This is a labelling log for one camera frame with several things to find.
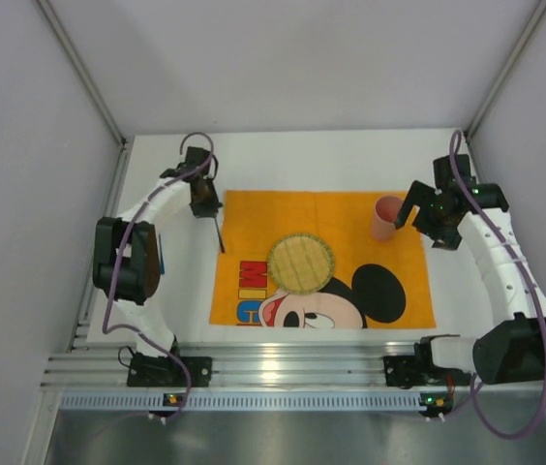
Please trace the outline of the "pink plastic cup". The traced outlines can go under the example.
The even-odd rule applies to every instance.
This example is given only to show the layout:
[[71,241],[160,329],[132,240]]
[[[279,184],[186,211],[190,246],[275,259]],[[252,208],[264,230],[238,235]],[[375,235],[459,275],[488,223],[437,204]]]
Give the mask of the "pink plastic cup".
[[384,242],[396,232],[395,220],[400,212],[403,200],[395,196],[378,199],[373,210],[371,234],[374,240]]

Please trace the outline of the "blue metal spoon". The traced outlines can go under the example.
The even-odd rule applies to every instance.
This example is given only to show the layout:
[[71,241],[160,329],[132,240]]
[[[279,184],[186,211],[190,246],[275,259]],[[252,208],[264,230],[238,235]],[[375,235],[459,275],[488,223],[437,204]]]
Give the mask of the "blue metal spoon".
[[220,227],[218,216],[215,216],[213,218],[213,220],[214,220],[214,225],[215,225],[215,229],[216,229],[216,235],[218,237],[218,242],[219,242],[219,251],[220,251],[221,254],[225,254],[226,253],[226,246],[224,244],[224,240],[223,240],[223,237],[222,237],[222,232],[221,232],[221,227]]

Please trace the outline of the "blue metal fork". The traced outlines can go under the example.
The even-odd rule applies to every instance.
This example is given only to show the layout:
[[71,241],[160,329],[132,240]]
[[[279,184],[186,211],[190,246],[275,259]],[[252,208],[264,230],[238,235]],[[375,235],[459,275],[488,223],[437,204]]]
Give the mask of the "blue metal fork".
[[165,260],[164,260],[164,253],[163,253],[163,242],[162,242],[162,237],[160,234],[158,234],[158,252],[159,252],[160,274],[163,276],[166,270],[165,270]]

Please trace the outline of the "orange cartoon mouse cloth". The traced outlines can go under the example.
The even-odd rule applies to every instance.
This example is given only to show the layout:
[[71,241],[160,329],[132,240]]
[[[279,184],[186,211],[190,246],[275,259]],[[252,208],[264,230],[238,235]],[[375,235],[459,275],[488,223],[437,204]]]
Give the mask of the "orange cartoon mouse cloth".
[[[404,227],[379,242],[371,221],[380,193],[228,191],[210,322],[213,325],[366,329],[433,328],[422,239]],[[272,281],[267,255],[282,237],[310,233],[332,249],[335,271],[312,294]]]

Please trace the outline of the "woven bamboo round plate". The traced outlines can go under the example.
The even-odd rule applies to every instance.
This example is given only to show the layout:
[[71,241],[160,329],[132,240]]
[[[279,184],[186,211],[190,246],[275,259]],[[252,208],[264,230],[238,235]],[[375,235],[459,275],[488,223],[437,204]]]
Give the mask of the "woven bamboo round plate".
[[330,246],[320,237],[302,232],[279,239],[267,255],[268,273],[280,291],[309,295],[322,290],[335,271]]

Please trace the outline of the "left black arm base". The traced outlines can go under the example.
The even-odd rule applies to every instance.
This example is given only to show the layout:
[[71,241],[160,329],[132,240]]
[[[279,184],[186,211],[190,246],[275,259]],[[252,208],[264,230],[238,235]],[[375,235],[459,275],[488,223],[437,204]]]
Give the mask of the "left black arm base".
[[185,369],[169,357],[136,353],[129,365],[129,388],[185,388],[188,372],[193,388],[207,388],[212,376],[213,359],[208,356],[181,357]]

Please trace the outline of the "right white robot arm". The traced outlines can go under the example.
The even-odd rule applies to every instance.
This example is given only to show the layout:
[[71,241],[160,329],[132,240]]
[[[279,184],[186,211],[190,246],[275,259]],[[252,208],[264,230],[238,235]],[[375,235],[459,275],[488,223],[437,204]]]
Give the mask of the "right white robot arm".
[[415,354],[429,369],[474,373],[488,385],[546,378],[546,296],[511,225],[501,187],[480,183],[466,154],[433,163],[435,184],[413,181],[394,222],[411,222],[436,249],[466,245],[489,297],[493,328],[483,335],[427,336]]

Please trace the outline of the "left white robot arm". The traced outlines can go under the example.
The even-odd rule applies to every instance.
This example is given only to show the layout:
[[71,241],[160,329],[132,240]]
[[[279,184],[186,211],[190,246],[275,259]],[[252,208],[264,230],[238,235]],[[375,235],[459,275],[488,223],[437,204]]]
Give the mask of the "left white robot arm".
[[95,228],[92,281],[106,297],[102,333],[120,329],[146,357],[176,358],[176,336],[154,295],[162,277],[159,230],[185,209],[215,220],[222,203],[214,186],[213,148],[190,146],[174,168],[164,170],[151,192],[123,213],[101,218]]

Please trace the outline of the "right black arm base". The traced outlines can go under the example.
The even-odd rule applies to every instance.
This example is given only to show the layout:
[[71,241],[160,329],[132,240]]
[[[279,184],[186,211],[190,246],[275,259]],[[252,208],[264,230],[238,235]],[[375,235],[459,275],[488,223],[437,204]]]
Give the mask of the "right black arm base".
[[470,374],[458,369],[428,366],[415,356],[385,356],[383,370],[390,388],[464,387]]

